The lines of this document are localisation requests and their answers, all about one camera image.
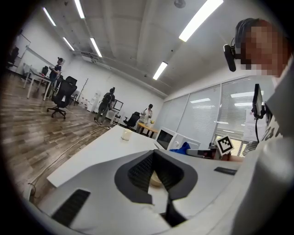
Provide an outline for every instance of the microphone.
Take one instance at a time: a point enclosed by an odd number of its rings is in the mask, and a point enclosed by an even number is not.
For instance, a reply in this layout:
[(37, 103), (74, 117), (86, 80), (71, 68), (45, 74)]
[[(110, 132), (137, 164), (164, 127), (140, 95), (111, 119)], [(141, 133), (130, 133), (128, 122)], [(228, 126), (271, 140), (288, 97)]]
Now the microphone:
[(234, 46), (229, 46), (228, 44), (224, 45), (224, 53), (226, 57), (226, 62), (228, 63), (230, 71), (232, 72), (236, 71), (236, 65), (234, 61), (235, 56), (234, 56), (233, 50), (235, 50)]

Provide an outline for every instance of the window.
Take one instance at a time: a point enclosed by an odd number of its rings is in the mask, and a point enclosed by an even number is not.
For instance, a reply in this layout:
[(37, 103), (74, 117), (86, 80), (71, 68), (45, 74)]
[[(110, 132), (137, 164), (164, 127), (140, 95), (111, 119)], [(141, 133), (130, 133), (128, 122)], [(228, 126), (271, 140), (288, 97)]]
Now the window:
[(221, 86), (191, 93), (183, 113), (178, 133), (201, 142), (207, 149), (215, 131), (220, 105)]
[(266, 101), (274, 92), (272, 80), (268, 76), (247, 77), (222, 85), (221, 107), (215, 135), (228, 135), (234, 139), (235, 150), (232, 154), (236, 156), (245, 156), (248, 151), (254, 150), (257, 146), (256, 141), (243, 141), (246, 109), (252, 109), (255, 84), (260, 84), (263, 101)]
[(176, 131), (182, 118), (188, 96), (189, 95), (184, 95), (171, 101), (165, 102), (159, 113), (158, 118), (154, 123), (154, 127), (156, 129), (165, 127), (172, 131)]

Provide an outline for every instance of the ceiling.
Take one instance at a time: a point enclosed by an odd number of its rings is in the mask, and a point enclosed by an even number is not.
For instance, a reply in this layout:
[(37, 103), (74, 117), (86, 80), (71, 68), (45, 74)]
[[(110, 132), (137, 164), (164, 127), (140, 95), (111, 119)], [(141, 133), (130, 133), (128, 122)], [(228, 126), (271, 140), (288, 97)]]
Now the ceiling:
[[(179, 35), (206, 0), (81, 0), (85, 19), (79, 17), (73, 0), (67, 5), (52, 0), (45, 7), (75, 53), (96, 54), (94, 37), (102, 58), (97, 63), (121, 71), (168, 95), (186, 77), (211, 64), (225, 65), (223, 45), (230, 43), (238, 21), (253, 17), (240, 0), (224, 0), (187, 42)], [(152, 77), (162, 61), (163, 74)]]

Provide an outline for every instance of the black pants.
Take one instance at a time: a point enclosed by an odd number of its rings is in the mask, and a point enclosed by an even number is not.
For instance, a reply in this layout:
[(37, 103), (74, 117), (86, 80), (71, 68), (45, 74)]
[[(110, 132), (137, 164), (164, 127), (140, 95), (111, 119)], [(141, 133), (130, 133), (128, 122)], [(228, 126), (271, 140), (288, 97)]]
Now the black pants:
[[(51, 81), (51, 83), (50, 83), (50, 87), (49, 87), (49, 89), (48, 89), (48, 92), (47, 92), (47, 97), (49, 96), (49, 94), (50, 94), (50, 90), (51, 90), (51, 88), (53, 87), (53, 85), (54, 85), (54, 83), (55, 83), (55, 79), (49, 79), (50, 81)], [(45, 86), (45, 93), (46, 93), (46, 90), (47, 90), (47, 87), (49, 86), (49, 83), (47, 83), (46, 84), (46, 86)]]
[(101, 118), (101, 123), (103, 123), (108, 110), (109, 110), (109, 107), (107, 105), (101, 104), (98, 108), (96, 120), (99, 121), (99, 117), (101, 116), (101, 113), (103, 113)]

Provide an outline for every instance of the power cord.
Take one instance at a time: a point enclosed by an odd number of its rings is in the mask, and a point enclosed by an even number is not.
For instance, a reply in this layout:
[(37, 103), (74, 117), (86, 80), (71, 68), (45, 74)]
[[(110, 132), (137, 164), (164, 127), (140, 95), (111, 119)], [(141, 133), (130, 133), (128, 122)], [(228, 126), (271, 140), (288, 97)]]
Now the power cord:
[(255, 122), (255, 134), (256, 134), (257, 142), (259, 143), (258, 133), (257, 133), (257, 120), (258, 118), (256, 119), (256, 122)]
[[(66, 108), (66, 110), (67, 110), (69, 113), (72, 113), (73, 115), (79, 117), (79, 116), (76, 115), (75, 113), (69, 111), (67, 108)], [(84, 118), (82, 118), (82, 117), (79, 117), (79, 118), (81, 118), (81, 119), (83, 119), (83, 120), (85, 120), (85, 121), (87, 121), (87, 122), (89, 122), (89, 123), (92, 123), (92, 122), (90, 122), (89, 120), (84, 119)], [(61, 154), (56, 160), (54, 160), (54, 161), (53, 161), (52, 163), (50, 163), (47, 167), (45, 167), (44, 170), (43, 170), (43, 171), (42, 171), (37, 177), (35, 177), (35, 178), (29, 183), (29, 185), (33, 185), (34, 182), (35, 182), (34, 184), (37, 185), (37, 182), (38, 182), (39, 178), (42, 176), (42, 174), (43, 174), (46, 170), (48, 170), (50, 166), (52, 166), (54, 163), (56, 163), (56, 162), (61, 158), (61, 156), (62, 156), (63, 154), (65, 154), (69, 149), (71, 149), (72, 147), (74, 147), (76, 144), (78, 144), (79, 142), (81, 142), (81, 141), (84, 140), (85, 138), (89, 137), (90, 135), (92, 135), (92, 134), (94, 134), (94, 133), (96, 133), (97, 131), (100, 131), (100, 130), (102, 130), (102, 129), (106, 129), (106, 127), (100, 128), (100, 129), (98, 129), (98, 130), (92, 132), (91, 134), (87, 135), (86, 137), (82, 138), (81, 140), (79, 140), (78, 142), (76, 142), (75, 144), (73, 144), (72, 146), (70, 146), (70, 147), (69, 147), (66, 151), (64, 151), (64, 152), (63, 152), (63, 153), (62, 153), (62, 154)]]
[(62, 153), (62, 154), (61, 154), (56, 160), (54, 160), (54, 161), (53, 161), (52, 163), (50, 163), (47, 167), (45, 167), (44, 170), (43, 170), (43, 171), (42, 171), (37, 177), (35, 177), (35, 178), (34, 178), (29, 184), (32, 185), (32, 184), (35, 182), (35, 185), (36, 185), (37, 182), (38, 182), (38, 180), (39, 180), (39, 178), (42, 176), (42, 174), (43, 174), (46, 170), (48, 170), (50, 166), (52, 166), (54, 163), (56, 163), (56, 162), (61, 158), (61, 156), (62, 156), (63, 154), (65, 154), (69, 149), (71, 149), (72, 147), (74, 147), (76, 144), (78, 144), (79, 142), (81, 142), (81, 141), (84, 140), (85, 138), (89, 137), (90, 135), (92, 135), (92, 134), (94, 134), (94, 133), (96, 133), (97, 131), (102, 130), (102, 129), (105, 129), (105, 127), (100, 128), (100, 129), (98, 129), (98, 130), (92, 132), (91, 134), (87, 135), (86, 137), (82, 138), (81, 140), (79, 140), (78, 142), (76, 142), (75, 144), (73, 144), (72, 146), (70, 146), (70, 147), (69, 147), (66, 151), (64, 151), (64, 152), (63, 152), (63, 153)]

